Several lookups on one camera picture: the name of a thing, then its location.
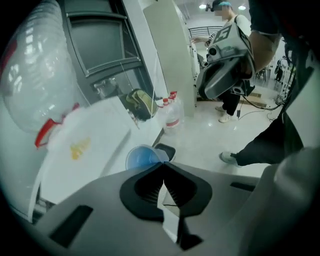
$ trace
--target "man wearing cap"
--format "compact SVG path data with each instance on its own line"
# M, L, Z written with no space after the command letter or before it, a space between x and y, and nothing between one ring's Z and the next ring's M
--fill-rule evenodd
M215 0L212 3L212 7L214 9L215 16L220 16L222 17L222 20L226 21L222 29L230 26L233 22L236 22L236 24L242 30L242 32L246 36L250 36L250 21L243 15L236 15L233 11L231 3L229 3L228 1ZM209 37L209 39L204 37L194 37L191 39L191 41L193 43L204 42L205 45L208 47L211 44L214 36L215 34L212 34ZM238 103L240 101L240 96L226 91L225 93L219 96L219 99L223 101L223 105L217 106L215 109L223 113L223 116L219 118L219 122L226 123L231 119L231 116L234 115Z

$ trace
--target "white shoe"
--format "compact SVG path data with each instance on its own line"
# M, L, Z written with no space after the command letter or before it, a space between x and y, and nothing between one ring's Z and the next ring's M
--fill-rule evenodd
M230 119L231 119L231 115L225 113L223 116L219 118L219 122L226 123L226 122L229 122Z
M216 106L215 110L218 110L219 112L227 113L227 111L224 110L222 106Z
M225 151L222 152L219 157L225 163L241 168L242 166L238 165L237 160L233 156L231 156L231 154L231 152Z

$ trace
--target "person's hand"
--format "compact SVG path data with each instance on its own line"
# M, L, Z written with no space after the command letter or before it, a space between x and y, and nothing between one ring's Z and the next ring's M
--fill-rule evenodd
M191 43L197 44L197 43L205 43L206 41L208 41L207 38L203 38L203 37L192 37L191 38Z

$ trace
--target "glossy tile floor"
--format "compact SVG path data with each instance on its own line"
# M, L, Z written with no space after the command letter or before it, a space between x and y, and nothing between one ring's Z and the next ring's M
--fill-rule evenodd
M250 113L240 120L236 112L231 121L220 123L218 119L221 113L215 110L215 106L221 105L222 102L198 102L194 117L186 117L179 130L174 134L164 134L160 142L176 149L174 162L213 172L260 177L267 164L257 163L237 168L222 162L219 154L223 151L237 153L242 150L270 125L267 114L269 118L276 118L281 108L271 113L244 104L240 117L249 112L260 112Z

